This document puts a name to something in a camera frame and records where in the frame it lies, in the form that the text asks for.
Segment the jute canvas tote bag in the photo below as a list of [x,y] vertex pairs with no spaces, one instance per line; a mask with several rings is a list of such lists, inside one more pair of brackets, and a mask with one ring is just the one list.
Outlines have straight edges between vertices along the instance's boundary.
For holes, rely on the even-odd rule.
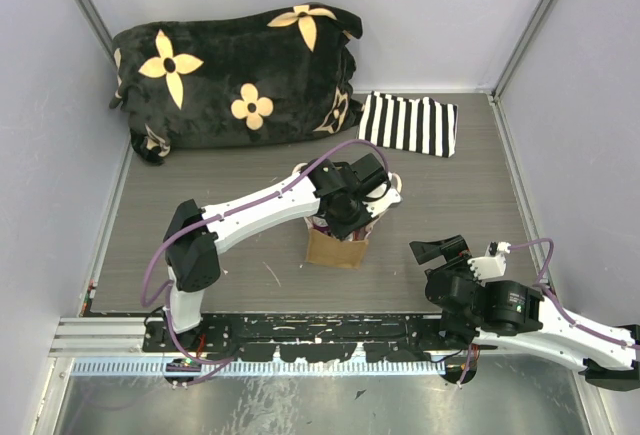
[[[311,181],[313,187],[314,169],[308,174],[308,178]],[[401,194],[402,180],[400,176],[393,172],[387,172],[390,178],[390,185],[393,185]],[[317,212],[304,219],[309,235],[306,261],[311,264],[331,268],[359,268],[367,252],[369,238],[373,232],[374,226],[386,214],[386,212],[379,218],[374,218],[374,220],[372,222],[369,222],[364,228],[352,232],[344,240],[339,240],[331,234],[324,234],[312,228],[313,221],[325,221],[323,218],[317,216]]]

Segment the purple soda can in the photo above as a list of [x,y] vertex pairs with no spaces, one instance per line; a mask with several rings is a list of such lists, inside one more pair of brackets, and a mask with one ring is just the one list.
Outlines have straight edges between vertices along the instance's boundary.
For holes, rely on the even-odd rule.
[[330,228],[327,223],[323,220],[315,220],[312,222],[312,228],[324,234],[330,234]]

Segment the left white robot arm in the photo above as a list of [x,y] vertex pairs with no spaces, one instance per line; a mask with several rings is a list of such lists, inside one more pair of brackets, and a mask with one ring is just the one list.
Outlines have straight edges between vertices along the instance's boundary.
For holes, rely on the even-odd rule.
[[165,235],[171,282],[165,340],[178,351],[197,345],[204,293],[221,275],[220,255],[238,243],[301,219],[310,235],[337,243],[323,251],[336,265],[367,242],[375,223],[400,203],[401,190],[401,178],[367,154],[352,163],[302,164],[282,182],[227,203],[181,203]]

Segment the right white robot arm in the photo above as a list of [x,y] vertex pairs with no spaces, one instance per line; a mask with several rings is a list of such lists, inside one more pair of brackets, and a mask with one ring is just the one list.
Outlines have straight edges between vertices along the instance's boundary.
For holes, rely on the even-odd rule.
[[551,286],[505,277],[515,245],[492,242],[474,256],[462,236],[409,247],[423,265],[426,299],[441,310],[438,336],[449,348],[484,345],[545,358],[576,371],[595,387],[628,392],[639,387],[639,327],[608,326],[564,308]]

